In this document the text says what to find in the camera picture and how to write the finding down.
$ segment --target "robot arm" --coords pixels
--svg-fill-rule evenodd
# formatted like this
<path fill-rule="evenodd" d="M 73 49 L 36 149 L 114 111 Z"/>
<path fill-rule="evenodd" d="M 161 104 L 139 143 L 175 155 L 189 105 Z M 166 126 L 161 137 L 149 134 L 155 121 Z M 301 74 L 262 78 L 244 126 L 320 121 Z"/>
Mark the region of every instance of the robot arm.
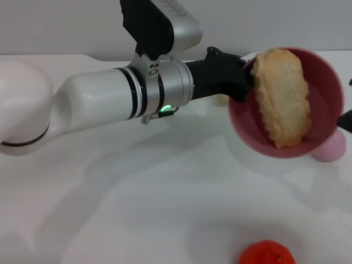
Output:
<path fill-rule="evenodd" d="M 200 42 L 202 30 L 176 0 L 120 3 L 123 26 L 137 42 L 135 56 L 124 68 L 71 76 L 53 95 L 38 67 L 0 62 L 5 80 L 0 105 L 7 107 L 0 115 L 1 152 L 23 155 L 60 135 L 132 118 L 148 124 L 162 116 L 158 113 L 164 106 L 181 107 L 215 94 L 245 100 L 245 61 L 239 56 L 210 47 L 204 60 L 177 59 L 178 52 Z"/>

